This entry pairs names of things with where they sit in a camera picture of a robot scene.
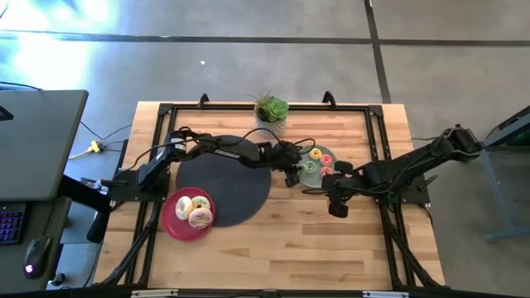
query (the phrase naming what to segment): gray floor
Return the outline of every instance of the gray floor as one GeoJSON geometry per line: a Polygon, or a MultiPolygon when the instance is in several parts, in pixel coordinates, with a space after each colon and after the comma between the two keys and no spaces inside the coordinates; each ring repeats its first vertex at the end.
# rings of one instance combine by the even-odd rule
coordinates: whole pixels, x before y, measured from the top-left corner
{"type": "MultiPolygon", "coordinates": [[[[528,40],[525,0],[373,0],[381,38],[528,40]]],[[[367,38],[362,0],[12,1],[0,29],[153,36],[367,38]]],[[[412,135],[461,123],[483,138],[530,100],[527,47],[383,46],[393,103],[407,108],[412,135]]],[[[43,89],[87,89],[83,120],[106,135],[133,120],[140,100],[247,100],[260,89],[289,101],[381,103],[372,46],[65,42],[46,36],[0,41],[0,78],[43,89]]],[[[121,140],[128,131],[112,137],[121,140]]],[[[73,153],[94,137],[80,128],[73,153]]],[[[118,153],[69,162],[66,174],[110,177],[118,153]]],[[[429,186],[441,263],[455,289],[528,296],[530,238],[486,243],[500,228],[480,161],[448,163],[429,186]]],[[[84,238],[93,213],[74,205],[60,270],[82,286],[97,247],[84,238]]]]}

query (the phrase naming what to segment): computer mouse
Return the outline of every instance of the computer mouse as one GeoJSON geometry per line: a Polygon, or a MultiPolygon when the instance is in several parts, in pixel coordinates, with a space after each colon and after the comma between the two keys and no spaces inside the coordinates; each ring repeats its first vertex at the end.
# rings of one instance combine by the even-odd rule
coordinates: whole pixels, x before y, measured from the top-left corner
{"type": "Polygon", "coordinates": [[[48,262],[50,246],[51,238],[47,236],[40,236],[31,240],[27,246],[23,268],[27,278],[39,278],[42,276],[48,262]]]}

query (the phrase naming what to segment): keyboard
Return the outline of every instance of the keyboard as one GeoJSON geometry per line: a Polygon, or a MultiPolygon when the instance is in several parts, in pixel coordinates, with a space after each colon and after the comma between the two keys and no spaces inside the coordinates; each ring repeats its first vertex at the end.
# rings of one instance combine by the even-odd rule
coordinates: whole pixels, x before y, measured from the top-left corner
{"type": "Polygon", "coordinates": [[[0,203],[0,245],[18,244],[22,239],[25,203],[0,203]]]}

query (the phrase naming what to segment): butcher block tabletop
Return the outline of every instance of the butcher block tabletop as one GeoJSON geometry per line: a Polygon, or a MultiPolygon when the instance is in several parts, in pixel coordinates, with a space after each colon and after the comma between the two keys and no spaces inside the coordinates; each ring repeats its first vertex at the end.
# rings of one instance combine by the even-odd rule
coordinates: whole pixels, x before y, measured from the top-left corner
{"type": "MultiPolygon", "coordinates": [[[[123,168],[131,166],[151,147],[160,103],[138,103],[123,168]]],[[[404,106],[383,104],[382,107],[392,157],[413,150],[404,106]]],[[[169,119],[163,123],[161,140],[168,124],[169,119]]],[[[214,136],[243,136],[255,128],[253,111],[231,110],[180,110],[175,129],[182,126],[214,136]]],[[[380,144],[377,130],[375,135],[380,144]]],[[[281,139],[295,142],[307,137],[313,137],[317,144],[331,149],[338,160],[352,162],[354,166],[371,161],[366,123],[360,112],[290,111],[287,129],[281,139]]],[[[248,140],[270,141],[258,133],[250,135],[248,140]]],[[[148,155],[138,165],[147,161],[148,155]]],[[[178,166],[178,163],[171,166],[170,194],[175,192],[174,177],[178,166]]],[[[272,173],[268,199],[251,219],[229,228],[212,228],[196,242],[181,243],[170,238],[159,223],[148,286],[391,289],[381,217],[373,198],[353,197],[348,202],[349,216],[339,219],[328,214],[324,195],[304,195],[301,193],[305,189],[303,185],[288,189],[284,179],[283,173],[272,173]]],[[[107,277],[131,247],[139,205],[127,202],[112,212],[94,282],[107,277]]],[[[426,211],[416,205],[403,205],[403,217],[412,252],[431,276],[443,284],[436,241],[426,211]]],[[[142,270],[145,246],[138,255],[135,281],[142,270]]],[[[405,281],[402,257],[398,252],[396,259],[400,277],[405,281]]]]}

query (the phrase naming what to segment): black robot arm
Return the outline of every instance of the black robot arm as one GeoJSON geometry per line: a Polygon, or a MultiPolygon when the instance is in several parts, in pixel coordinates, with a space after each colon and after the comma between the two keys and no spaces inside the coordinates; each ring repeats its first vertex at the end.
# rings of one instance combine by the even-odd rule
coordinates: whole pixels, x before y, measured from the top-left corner
{"type": "Polygon", "coordinates": [[[372,161],[356,169],[348,162],[337,161],[337,172],[322,180],[322,189],[330,198],[329,212],[344,218],[348,214],[345,202],[352,196],[367,195],[384,201],[426,171],[446,161],[473,160],[482,149],[471,130],[457,125],[426,146],[393,160],[372,161]]]}
{"type": "Polygon", "coordinates": [[[286,174],[286,185],[292,187],[300,182],[297,164],[301,160],[300,147],[292,142],[279,141],[274,146],[270,142],[243,144],[226,142],[221,137],[209,133],[196,133],[182,127],[167,135],[166,146],[147,164],[137,171],[137,187],[144,189],[157,183],[158,176],[165,172],[172,162],[188,161],[203,153],[211,153],[238,160],[249,168],[268,167],[286,174]],[[187,151],[187,142],[196,146],[187,151]]]}

